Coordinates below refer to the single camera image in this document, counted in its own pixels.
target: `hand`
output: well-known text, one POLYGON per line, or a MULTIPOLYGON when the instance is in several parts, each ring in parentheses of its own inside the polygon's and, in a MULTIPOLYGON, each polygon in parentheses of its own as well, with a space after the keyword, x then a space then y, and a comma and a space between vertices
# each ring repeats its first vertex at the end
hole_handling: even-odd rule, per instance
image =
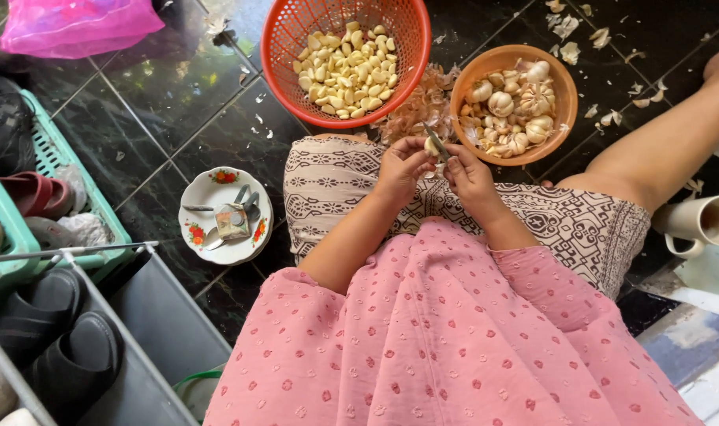
POLYGON ((452 157, 443 176, 449 180, 452 192, 459 196, 461 206, 484 226, 482 220, 506 208, 493 184, 491 170, 466 146, 447 143, 445 147, 452 157))
POLYGON ((436 158, 424 150, 424 137, 407 136, 397 140, 381 159, 381 174, 373 193, 401 210, 415 197, 417 179, 433 171, 436 158))

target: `black shoe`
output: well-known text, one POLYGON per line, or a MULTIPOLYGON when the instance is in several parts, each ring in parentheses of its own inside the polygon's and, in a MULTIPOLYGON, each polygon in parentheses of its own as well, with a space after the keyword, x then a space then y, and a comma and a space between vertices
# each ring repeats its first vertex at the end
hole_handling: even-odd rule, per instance
POLYGON ((0 176, 36 169, 33 113, 16 85, 0 77, 0 176))
POLYGON ((103 312, 86 312, 23 377, 57 424, 71 426, 115 382, 122 353, 117 326, 103 312))
POLYGON ((52 269, 15 291, 0 310, 0 346, 16 367, 28 367, 80 314, 86 285, 72 269, 52 269))

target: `metal rod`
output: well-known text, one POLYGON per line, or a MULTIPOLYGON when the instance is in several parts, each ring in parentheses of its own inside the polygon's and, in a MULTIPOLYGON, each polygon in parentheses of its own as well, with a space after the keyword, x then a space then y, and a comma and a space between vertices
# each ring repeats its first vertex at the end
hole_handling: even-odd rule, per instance
POLYGON ((95 247, 64 247, 58 248, 57 250, 43 250, 41 252, 33 253, 19 253, 16 255, 0 255, 0 262, 6 262, 9 260, 19 260, 24 258, 49 258, 54 256, 65 256, 66 253, 71 255, 84 255, 93 252, 101 252, 105 250, 117 250, 117 249, 133 249, 137 247, 156 247, 159 245, 159 241, 145 241, 143 243, 130 243, 130 244, 117 244, 115 246, 95 246, 95 247))

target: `brown patterned fabric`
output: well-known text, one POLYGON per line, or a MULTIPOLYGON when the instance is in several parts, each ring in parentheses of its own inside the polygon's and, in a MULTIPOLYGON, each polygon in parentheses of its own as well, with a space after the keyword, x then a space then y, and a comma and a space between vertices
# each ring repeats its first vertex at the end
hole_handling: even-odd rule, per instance
MULTIPOLYGON (((297 264, 377 182, 385 148, 339 137, 293 143, 284 195, 291 252, 297 264)), ((502 200, 554 255, 614 300, 651 223, 646 209, 576 189, 497 183, 502 200)), ((389 237, 415 234, 428 216, 441 216, 471 234, 483 230, 459 204, 446 180, 421 179, 389 237)))

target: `orange plastic bowl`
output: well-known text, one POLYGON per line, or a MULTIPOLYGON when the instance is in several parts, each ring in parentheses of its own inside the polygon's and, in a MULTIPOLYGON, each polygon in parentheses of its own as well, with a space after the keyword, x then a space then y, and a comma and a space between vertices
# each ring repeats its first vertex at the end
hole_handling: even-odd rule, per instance
POLYGON ((430 18, 422 0, 276 0, 262 31, 262 68, 280 103, 304 121, 334 129, 362 126, 396 109, 417 86, 429 55, 430 18), (399 82, 396 92, 377 110, 341 120, 309 102, 291 63, 307 46, 309 34, 332 31, 343 37, 351 21, 362 24, 362 31, 375 25, 386 27, 386 34, 396 42, 399 82))
POLYGON ((562 124, 567 124, 571 130, 575 124, 575 117, 577 116, 577 89, 567 68, 565 68, 557 58, 554 58, 553 54, 529 45, 503 45, 495 49, 490 49, 488 52, 473 59, 472 62, 462 70, 454 84, 451 99, 451 115, 459 117, 459 111, 465 104, 465 93, 474 81, 482 77, 483 74, 491 71, 515 69, 514 66, 519 58, 531 62, 546 61, 551 66, 549 75, 554 80, 552 88, 554 89, 554 96, 556 98, 556 117, 554 117, 554 134, 549 136, 547 141, 516 157, 500 159, 486 154, 485 151, 478 149, 477 146, 470 143, 468 137, 465 135, 465 131, 463 131, 459 125, 459 121, 452 121, 454 123, 454 131, 457 136, 459 136, 462 145, 467 146, 479 159, 500 166, 520 166, 538 161, 548 154, 551 154, 555 149, 559 148, 570 133, 569 130, 560 131, 559 127, 562 124))

